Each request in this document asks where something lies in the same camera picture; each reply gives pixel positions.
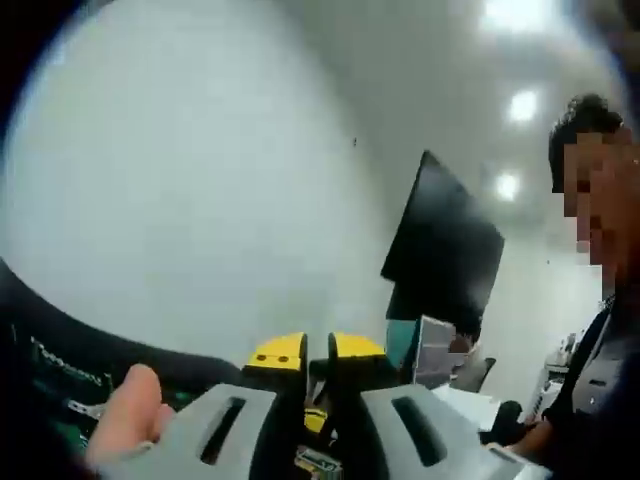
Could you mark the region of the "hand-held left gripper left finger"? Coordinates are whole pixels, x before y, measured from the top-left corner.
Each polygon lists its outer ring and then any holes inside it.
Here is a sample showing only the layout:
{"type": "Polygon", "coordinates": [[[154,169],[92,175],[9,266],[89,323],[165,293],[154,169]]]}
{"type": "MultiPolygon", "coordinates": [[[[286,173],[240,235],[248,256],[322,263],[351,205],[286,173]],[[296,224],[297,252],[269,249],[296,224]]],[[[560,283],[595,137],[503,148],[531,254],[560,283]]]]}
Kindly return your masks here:
{"type": "Polygon", "coordinates": [[[102,479],[289,479],[305,431],[307,336],[259,345],[238,376],[219,382],[144,440],[93,458],[102,479]]]}

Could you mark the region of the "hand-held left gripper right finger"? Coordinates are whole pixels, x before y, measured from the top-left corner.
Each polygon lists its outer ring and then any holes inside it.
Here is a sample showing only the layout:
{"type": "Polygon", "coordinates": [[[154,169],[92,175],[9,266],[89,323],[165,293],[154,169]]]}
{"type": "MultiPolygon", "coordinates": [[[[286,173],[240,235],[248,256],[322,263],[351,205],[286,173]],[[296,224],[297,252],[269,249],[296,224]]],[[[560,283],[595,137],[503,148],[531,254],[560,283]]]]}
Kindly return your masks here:
{"type": "Polygon", "coordinates": [[[367,337],[328,336],[330,419],[347,479],[549,479],[544,467],[503,447],[431,391],[403,384],[367,337]]]}

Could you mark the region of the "person's left hand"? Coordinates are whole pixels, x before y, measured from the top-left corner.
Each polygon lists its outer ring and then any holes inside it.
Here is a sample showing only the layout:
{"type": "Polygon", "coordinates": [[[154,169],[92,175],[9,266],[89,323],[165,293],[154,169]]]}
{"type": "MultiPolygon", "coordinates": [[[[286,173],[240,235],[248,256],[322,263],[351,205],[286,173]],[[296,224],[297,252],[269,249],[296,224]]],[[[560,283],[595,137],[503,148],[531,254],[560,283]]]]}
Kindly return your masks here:
{"type": "Polygon", "coordinates": [[[163,402],[159,377],[144,364],[129,368],[111,394],[86,450],[86,459],[99,464],[157,442],[175,415],[163,402]]]}

